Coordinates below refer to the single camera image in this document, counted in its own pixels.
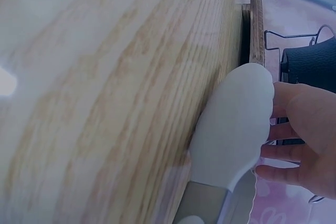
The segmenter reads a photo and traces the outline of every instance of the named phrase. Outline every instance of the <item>light wood surface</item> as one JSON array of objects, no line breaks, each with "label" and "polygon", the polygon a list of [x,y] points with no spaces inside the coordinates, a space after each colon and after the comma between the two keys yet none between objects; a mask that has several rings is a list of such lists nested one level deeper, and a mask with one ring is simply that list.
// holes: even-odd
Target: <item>light wood surface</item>
[{"label": "light wood surface", "polygon": [[0,0],[0,223],[169,223],[235,0]]}]

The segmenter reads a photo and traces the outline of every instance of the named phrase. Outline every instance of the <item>black leather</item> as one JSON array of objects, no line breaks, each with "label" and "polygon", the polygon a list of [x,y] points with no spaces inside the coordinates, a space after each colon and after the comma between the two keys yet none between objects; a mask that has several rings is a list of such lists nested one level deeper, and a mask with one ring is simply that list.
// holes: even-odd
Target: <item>black leather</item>
[{"label": "black leather", "polygon": [[[336,39],[332,37],[313,46],[284,49],[281,71],[284,82],[304,83],[336,93]],[[303,143],[301,139],[281,141],[282,145]]]}]

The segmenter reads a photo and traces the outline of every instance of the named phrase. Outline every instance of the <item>hand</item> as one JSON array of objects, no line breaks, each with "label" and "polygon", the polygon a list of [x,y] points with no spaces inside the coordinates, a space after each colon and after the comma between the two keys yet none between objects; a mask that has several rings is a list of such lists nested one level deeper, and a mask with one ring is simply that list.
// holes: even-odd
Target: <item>hand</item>
[{"label": "hand", "polygon": [[302,145],[264,145],[261,156],[298,162],[295,168],[260,165],[256,173],[267,180],[303,186],[336,199],[336,94],[304,84],[274,84],[272,118],[288,123],[271,126],[269,140],[301,138]]}]

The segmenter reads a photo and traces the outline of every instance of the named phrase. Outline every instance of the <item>metal wire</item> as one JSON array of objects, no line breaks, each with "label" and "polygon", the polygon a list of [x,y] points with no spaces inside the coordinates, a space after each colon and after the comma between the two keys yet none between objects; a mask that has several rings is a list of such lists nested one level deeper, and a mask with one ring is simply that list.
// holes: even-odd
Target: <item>metal wire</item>
[{"label": "metal wire", "polygon": [[265,30],[264,31],[265,50],[268,50],[268,51],[278,50],[278,52],[279,52],[279,56],[278,56],[278,58],[279,58],[279,81],[281,80],[281,68],[280,68],[280,64],[281,64],[281,49],[279,47],[268,48],[268,46],[267,46],[267,34],[273,34],[273,35],[276,35],[276,36],[278,36],[280,38],[283,38],[283,39],[312,37],[311,40],[310,40],[310,42],[309,42],[309,45],[312,46],[313,43],[314,43],[314,45],[316,45],[316,43],[318,41],[318,38],[320,36],[321,31],[325,27],[328,28],[331,31],[331,33],[333,34],[334,38],[336,38],[336,33],[334,32],[334,30],[329,25],[322,25],[316,34],[298,34],[298,35],[284,36],[284,35],[281,35],[281,34],[278,34],[278,33],[274,32],[274,31],[270,31],[270,30]]}]

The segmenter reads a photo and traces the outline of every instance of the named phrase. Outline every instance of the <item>wooden edge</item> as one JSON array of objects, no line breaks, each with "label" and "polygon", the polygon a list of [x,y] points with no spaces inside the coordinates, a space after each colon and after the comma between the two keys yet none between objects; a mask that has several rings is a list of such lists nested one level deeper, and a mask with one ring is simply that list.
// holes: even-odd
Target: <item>wooden edge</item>
[{"label": "wooden edge", "polygon": [[250,57],[249,62],[265,65],[264,21],[262,0],[250,4]]}]

